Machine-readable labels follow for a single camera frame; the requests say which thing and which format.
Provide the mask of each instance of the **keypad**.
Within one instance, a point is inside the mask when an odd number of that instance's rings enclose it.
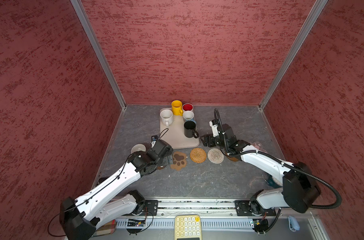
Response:
[[[175,218],[175,240],[202,239],[201,223],[197,215],[178,216]]]

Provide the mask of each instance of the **white mug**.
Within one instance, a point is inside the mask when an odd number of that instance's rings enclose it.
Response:
[[[192,111],[185,111],[183,113],[183,120],[184,120],[184,122],[187,122],[187,121],[193,121],[193,122],[195,122],[194,113]]]
[[[160,112],[160,119],[167,127],[170,126],[174,121],[173,112],[168,109],[163,110]]]

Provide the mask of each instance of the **round rattan coaster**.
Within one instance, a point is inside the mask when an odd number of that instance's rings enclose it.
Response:
[[[224,155],[218,148],[212,148],[207,153],[208,160],[210,160],[212,163],[219,164],[223,162]]]
[[[206,160],[206,152],[202,148],[194,148],[190,152],[190,159],[196,163],[203,163]]]

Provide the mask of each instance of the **paw print coaster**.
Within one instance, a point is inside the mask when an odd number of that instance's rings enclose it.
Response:
[[[173,153],[173,164],[170,165],[170,168],[180,171],[187,164],[187,155],[183,152],[175,151]]]

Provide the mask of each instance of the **white tray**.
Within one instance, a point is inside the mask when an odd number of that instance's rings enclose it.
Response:
[[[159,114],[165,109],[171,110],[171,108],[162,108],[159,111]],[[182,116],[174,115],[173,123],[167,127],[162,123],[159,115],[159,133],[161,133],[166,128],[168,128],[168,131],[161,139],[170,144],[172,148],[180,149],[187,147],[198,147],[199,138],[188,138],[185,136],[184,121]]]

